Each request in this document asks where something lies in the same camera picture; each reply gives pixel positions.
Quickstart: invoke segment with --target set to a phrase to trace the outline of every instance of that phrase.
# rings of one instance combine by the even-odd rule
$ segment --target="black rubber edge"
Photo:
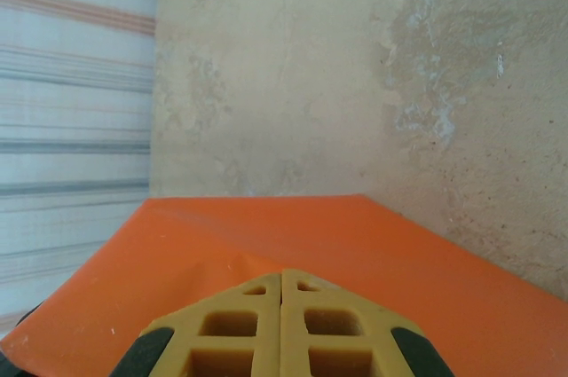
[[[455,377],[427,338],[402,327],[390,332],[415,377]]]
[[[30,312],[28,312],[27,314],[25,314],[23,317],[20,318],[20,320],[18,321],[18,323],[16,324],[16,326],[18,326],[19,324],[21,324],[21,322],[26,319],[27,317],[29,317],[32,313],[34,313],[36,311],[37,308],[39,308],[42,303],[39,303],[37,306],[34,307],[34,309],[32,309]]]
[[[147,377],[168,346],[173,328],[162,327],[138,337],[114,368],[110,377]]]
[[[33,374],[28,373],[8,359],[4,353],[0,352],[0,376],[2,377],[35,377]]]

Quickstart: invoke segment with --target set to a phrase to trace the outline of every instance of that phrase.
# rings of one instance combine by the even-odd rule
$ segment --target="wall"
[[[156,0],[2,0],[0,333],[148,194]]]
[[[367,192],[568,299],[568,0],[158,15],[154,195]]]

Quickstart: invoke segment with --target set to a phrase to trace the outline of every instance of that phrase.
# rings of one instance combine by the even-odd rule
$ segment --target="yellow plastic part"
[[[282,272],[281,377],[414,377],[393,327],[412,321],[302,271]]]
[[[150,377],[277,377],[280,274],[269,274],[158,318],[141,335],[175,330]]]
[[[391,329],[412,321],[306,272],[252,279],[156,319],[150,377],[414,377]]]

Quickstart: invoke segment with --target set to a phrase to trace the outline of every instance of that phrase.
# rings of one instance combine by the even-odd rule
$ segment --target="beige plaster wall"
[[[159,0],[157,27],[153,195],[367,192],[568,298],[568,0]]]

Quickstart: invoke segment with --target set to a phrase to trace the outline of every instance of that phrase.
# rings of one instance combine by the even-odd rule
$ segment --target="orange sheet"
[[[148,200],[1,347],[108,375],[154,318],[283,268],[412,319],[458,376],[568,375],[568,303],[360,195]]]

